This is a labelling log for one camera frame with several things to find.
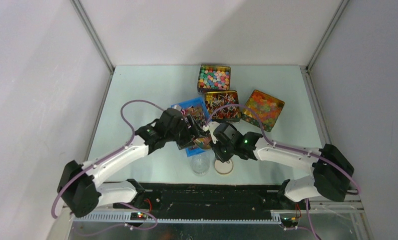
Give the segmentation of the blue plastic candy bin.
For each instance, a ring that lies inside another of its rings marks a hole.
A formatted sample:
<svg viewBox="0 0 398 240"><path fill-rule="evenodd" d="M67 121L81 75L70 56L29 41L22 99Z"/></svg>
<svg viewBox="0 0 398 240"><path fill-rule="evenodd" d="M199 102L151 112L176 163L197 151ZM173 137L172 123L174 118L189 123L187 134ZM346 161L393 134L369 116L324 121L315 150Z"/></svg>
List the blue plastic candy bin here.
<svg viewBox="0 0 398 240"><path fill-rule="evenodd" d="M197 123L199 130L202 130L202 127L205 125L207 119L209 118L209 112L202 97L197 97L180 103L172 104L171 107L180 110L184 116L191 116L195 123ZM194 139L200 137L207 136L201 134L200 136L195 136ZM196 147L194 142L192 146L186 148L187 157L192 157L203 152L205 152L205 150Z"/></svg>

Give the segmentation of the metal scoop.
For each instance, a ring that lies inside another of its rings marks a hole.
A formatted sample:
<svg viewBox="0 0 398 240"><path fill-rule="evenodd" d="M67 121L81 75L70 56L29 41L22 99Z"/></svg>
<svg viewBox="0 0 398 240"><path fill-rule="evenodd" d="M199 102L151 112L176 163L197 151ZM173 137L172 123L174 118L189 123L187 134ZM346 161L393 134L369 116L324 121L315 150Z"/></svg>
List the metal scoop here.
<svg viewBox="0 0 398 240"><path fill-rule="evenodd" d="M210 150L212 138L210 136L202 136L194 139L194 144L201 150Z"/></svg>

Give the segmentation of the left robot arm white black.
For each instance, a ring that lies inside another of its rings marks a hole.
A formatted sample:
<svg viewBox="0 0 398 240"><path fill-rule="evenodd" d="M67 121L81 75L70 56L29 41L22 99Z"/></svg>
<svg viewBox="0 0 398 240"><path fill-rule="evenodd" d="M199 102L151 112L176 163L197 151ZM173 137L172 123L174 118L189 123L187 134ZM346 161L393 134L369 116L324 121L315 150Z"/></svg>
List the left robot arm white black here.
<svg viewBox="0 0 398 240"><path fill-rule="evenodd" d="M201 135L202 128L192 116L168 108L159 118L138 128L132 140L102 159L83 164L75 160L67 163L58 185L58 198L78 218L88 215L96 207L119 202L139 208L144 204L145 195L136 181L107 183L107 179L132 162L163 148L166 143L175 142L180 149L185 149Z"/></svg>

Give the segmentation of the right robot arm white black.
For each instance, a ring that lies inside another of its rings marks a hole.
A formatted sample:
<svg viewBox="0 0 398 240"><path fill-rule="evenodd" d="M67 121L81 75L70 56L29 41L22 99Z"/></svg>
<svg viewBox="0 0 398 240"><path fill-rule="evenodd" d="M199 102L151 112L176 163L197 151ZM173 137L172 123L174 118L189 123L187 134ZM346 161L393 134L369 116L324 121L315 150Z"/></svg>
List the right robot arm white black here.
<svg viewBox="0 0 398 240"><path fill-rule="evenodd" d="M242 134L227 122L212 121L203 130L210 134L212 150L221 162L237 156L243 160L268 161L305 172L306 176L287 179L281 185L277 201L284 209L314 197L342 202L349 193L354 167L334 145L325 144L322 148L284 145L257 132Z"/></svg>

